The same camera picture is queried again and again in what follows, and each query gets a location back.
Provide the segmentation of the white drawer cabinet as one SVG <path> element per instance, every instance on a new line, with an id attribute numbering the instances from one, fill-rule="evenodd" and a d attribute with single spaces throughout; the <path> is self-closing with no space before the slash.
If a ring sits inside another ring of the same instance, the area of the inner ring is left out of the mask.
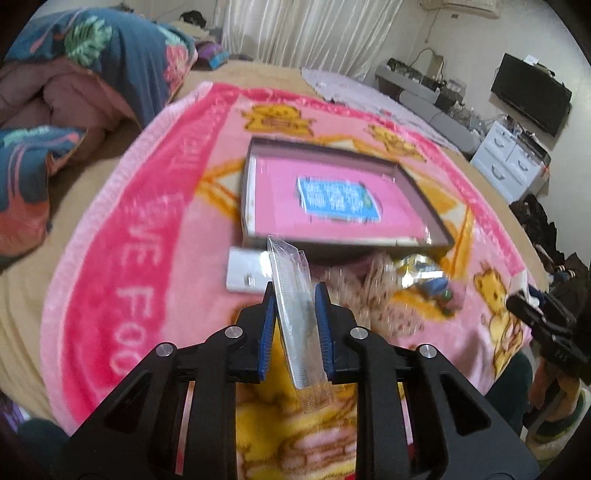
<path id="1" fill-rule="evenodd" d="M 550 177 L 548 156 L 525 139 L 522 132 L 495 121 L 470 161 L 508 204 L 537 195 Z"/>

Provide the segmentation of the dark clothes pile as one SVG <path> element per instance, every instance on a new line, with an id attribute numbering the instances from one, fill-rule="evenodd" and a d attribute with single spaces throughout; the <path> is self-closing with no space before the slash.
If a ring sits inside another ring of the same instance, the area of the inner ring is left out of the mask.
<path id="1" fill-rule="evenodd" d="M 548 220 L 533 194 L 510 204 L 510 210 L 532 243 L 549 277 L 550 293 L 564 305 L 585 303 L 590 295 L 590 270 L 576 253 L 566 256 L 557 247 L 558 229 Z"/>

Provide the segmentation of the pink cartoon bear blanket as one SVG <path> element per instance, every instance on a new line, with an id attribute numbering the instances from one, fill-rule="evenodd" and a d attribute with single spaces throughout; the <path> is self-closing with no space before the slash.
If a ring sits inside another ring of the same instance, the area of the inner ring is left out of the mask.
<path id="1" fill-rule="evenodd" d="M 43 376 L 69 439 L 158 344 L 200 344 L 234 324 L 242 309 L 263 302 L 266 291 L 235 293 L 225 286 L 231 247 L 267 252 L 267 245 L 242 244 L 242 174 L 254 137 L 400 163 L 454 246 L 439 259 L 378 250 L 321 264 L 304 253 L 314 296 L 328 269 L 386 253 L 402 287 L 394 299 L 415 307 L 425 328 L 396 343 L 383 338 L 409 350 L 435 346 L 498 413 L 520 398 L 526 383 L 507 377 L 530 332 L 507 311 L 505 299 L 528 272 L 468 179 L 465 162 L 375 115 L 276 89 L 204 82 L 161 112 L 123 155 L 50 284 Z M 332 403 L 305 413 L 287 369 L 276 308 L 266 378 L 236 386 L 235 479 L 357 479 L 356 385 L 329 385 Z"/>

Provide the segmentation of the white earring card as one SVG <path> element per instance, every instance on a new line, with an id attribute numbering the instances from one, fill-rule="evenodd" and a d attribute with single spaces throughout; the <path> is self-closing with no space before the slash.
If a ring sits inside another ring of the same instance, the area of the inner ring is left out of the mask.
<path id="1" fill-rule="evenodd" d="M 225 286 L 230 292 L 256 294 L 266 291 L 273 279 L 270 255 L 263 250 L 231 247 Z"/>

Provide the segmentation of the clear plastic packet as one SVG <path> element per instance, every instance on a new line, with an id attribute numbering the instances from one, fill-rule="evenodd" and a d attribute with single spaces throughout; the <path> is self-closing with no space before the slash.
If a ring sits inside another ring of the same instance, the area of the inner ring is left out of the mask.
<path id="1" fill-rule="evenodd" d="M 332 387 L 322 363 L 308 260 L 296 246 L 271 236 L 267 251 L 287 369 L 301 409 L 311 413 L 332 403 Z"/>

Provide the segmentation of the grey dressing table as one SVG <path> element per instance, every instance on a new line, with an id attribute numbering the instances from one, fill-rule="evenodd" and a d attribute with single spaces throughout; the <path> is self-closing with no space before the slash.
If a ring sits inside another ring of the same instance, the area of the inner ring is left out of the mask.
<path id="1" fill-rule="evenodd" d="M 468 159 L 476 153 L 480 139 L 452 117 L 450 100 L 436 80 L 396 59 L 379 64 L 375 78 L 381 93 L 419 116 Z"/>

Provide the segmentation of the shallow cardboard box tray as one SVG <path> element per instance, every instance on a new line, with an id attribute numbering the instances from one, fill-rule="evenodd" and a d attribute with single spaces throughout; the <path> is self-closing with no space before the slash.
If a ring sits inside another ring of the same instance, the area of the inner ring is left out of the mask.
<path id="1" fill-rule="evenodd" d="M 455 240 L 398 162 L 327 146 L 254 137 L 240 195 L 242 244 L 270 237 L 329 264 L 374 251 L 439 259 Z"/>

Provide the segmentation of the lilac bed sheet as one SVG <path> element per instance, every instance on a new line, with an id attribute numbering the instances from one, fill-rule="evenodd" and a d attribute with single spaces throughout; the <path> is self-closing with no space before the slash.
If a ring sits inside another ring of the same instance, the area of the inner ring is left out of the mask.
<path id="1" fill-rule="evenodd" d="M 348 76 L 315 69 L 301 68 L 301 77 L 326 102 L 379 115 L 422 134 L 441 147 L 459 152 L 456 145 L 420 116 L 373 87 Z"/>

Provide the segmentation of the white sheer curtain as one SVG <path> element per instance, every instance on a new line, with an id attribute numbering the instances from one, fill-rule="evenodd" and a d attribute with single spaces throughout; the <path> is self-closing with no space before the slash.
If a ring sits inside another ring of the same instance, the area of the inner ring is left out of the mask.
<path id="1" fill-rule="evenodd" d="M 392 0 L 218 1 L 214 24 L 231 54 L 363 81 L 401 5 Z"/>

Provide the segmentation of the blue floral quilt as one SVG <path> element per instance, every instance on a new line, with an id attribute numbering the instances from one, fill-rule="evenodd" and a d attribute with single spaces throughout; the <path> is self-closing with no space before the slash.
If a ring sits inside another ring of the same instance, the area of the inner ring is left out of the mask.
<path id="1" fill-rule="evenodd" d="M 1 260 L 50 230 L 49 180 L 125 120 L 147 126 L 197 62 L 193 39 L 116 8 L 31 19 L 1 62 Z"/>

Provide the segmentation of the black flat screen television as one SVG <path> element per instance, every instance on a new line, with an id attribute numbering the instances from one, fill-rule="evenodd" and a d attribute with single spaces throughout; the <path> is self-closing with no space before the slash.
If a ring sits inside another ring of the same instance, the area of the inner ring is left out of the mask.
<path id="1" fill-rule="evenodd" d="M 505 53 L 491 92 L 556 137 L 570 112 L 572 92 L 536 66 Z"/>

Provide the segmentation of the sheer dotted bow hair clip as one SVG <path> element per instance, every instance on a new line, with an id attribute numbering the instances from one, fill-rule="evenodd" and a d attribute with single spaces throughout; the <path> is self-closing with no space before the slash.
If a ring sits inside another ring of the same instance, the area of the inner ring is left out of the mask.
<path id="1" fill-rule="evenodd" d="M 370 256 L 360 265 L 335 266 L 320 277 L 332 303 L 353 312 L 356 323 L 390 343 L 422 332 L 425 321 L 418 310 L 394 299 L 401 291 L 394 260 L 386 253 Z"/>

